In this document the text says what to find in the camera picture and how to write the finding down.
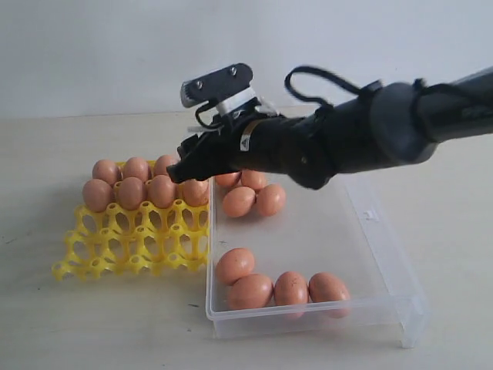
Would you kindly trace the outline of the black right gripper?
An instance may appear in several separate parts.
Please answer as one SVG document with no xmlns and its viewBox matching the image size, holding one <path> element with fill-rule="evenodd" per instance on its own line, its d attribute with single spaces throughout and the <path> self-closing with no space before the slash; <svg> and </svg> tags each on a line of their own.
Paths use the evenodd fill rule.
<svg viewBox="0 0 493 370">
<path fill-rule="evenodd" d="M 247 126 L 267 118 L 266 114 L 253 113 L 233 121 L 225 120 L 220 129 L 186 138 L 177 148 L 179 162 L 166 168 L 169 177 L 174 183 L 183 183 L 240 170 L 269 172 L 269 155 L 261 147 L 264 141 L 251 143 L 247 151 L 240 149 Z"/>
</svg>

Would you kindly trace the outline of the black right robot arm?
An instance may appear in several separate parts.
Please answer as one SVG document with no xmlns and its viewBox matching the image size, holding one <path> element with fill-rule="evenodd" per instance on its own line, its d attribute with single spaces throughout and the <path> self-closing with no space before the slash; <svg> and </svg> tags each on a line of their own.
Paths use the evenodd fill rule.
<svg viewBox="0 0 493 370">
<path fill-rule="evenodd" d="M 297 72 L 326 79 L 353 99 L 334 105 L 286 80 L 295 98 L 317 105 L 309 116 L 289 118 L 256 95 L 244 63 L 184 82 L 183 106 L 215 115 L 178 146 L 179 162 L 167 169 L 172 181 L 257 170 L 318 190 L 339 173 L 423 163 L 440 143 L 492 131 L 491 69 L 432 86 L 417 79 L 359 87 L 314 66 Z"/>
</svg>

